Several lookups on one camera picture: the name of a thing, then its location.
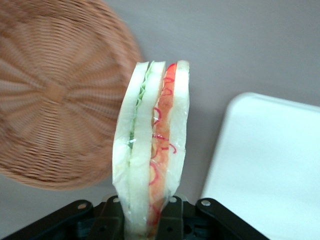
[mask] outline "gray background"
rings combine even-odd
[[[147,61],[190,61],[186,159],[179,193],[200,197],[229,101],[243,92],[320,106],[318,0],[108,0]],[[115,193],[111,179],[55,192],[0,176],[0,237],[78,200]]]

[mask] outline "white plastic tray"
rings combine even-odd
[[[237,96],[202,197],[218,200],[272,240],[319,240],[320,107]]]

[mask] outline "black holder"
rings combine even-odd
[[[117,196],[93,207],[73,203],[3,240],[123,240],[124,214]],[[269,240],[211,198],[195,205],[174,196],[161,213],[155,240]]]

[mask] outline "wicker basket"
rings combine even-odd
[[[0,172],[52,190],[111,174],[136,42],[99,0],[0,0]]]

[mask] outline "sandwich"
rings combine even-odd
[[[112,150],[112,183],[125,239],[152,239],[179,184],[189,112],[189,63],[138,62],[122,101]]]

